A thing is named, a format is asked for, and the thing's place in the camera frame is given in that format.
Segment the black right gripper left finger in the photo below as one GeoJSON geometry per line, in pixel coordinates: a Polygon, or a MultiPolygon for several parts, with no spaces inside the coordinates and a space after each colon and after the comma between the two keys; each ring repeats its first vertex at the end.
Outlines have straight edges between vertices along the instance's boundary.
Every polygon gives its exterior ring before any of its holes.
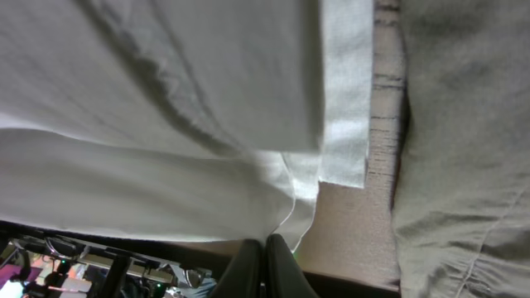
{"type": "Polygon", "coordinates": [[[258,298],[262,251],[259,241],[244,240],[209,298],[258,298]]]}

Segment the white t-shirt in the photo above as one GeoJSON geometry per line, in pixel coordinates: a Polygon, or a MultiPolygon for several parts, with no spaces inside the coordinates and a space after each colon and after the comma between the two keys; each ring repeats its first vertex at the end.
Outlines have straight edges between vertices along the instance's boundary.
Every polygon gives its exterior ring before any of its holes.
{"type": "Polygon", "coordinates": [[[1,218],[296,248],[363,187],[370,1],[1,4],[1,218]]]}

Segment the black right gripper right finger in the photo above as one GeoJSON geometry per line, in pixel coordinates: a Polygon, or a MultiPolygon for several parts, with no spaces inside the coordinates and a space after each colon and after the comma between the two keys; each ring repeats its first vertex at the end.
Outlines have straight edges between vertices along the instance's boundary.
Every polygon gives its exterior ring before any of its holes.
{"type": "Polygon", "coordinates": [[[280,234],[267,238],[265,261],[268,298],[319,298],[280,234]]]}

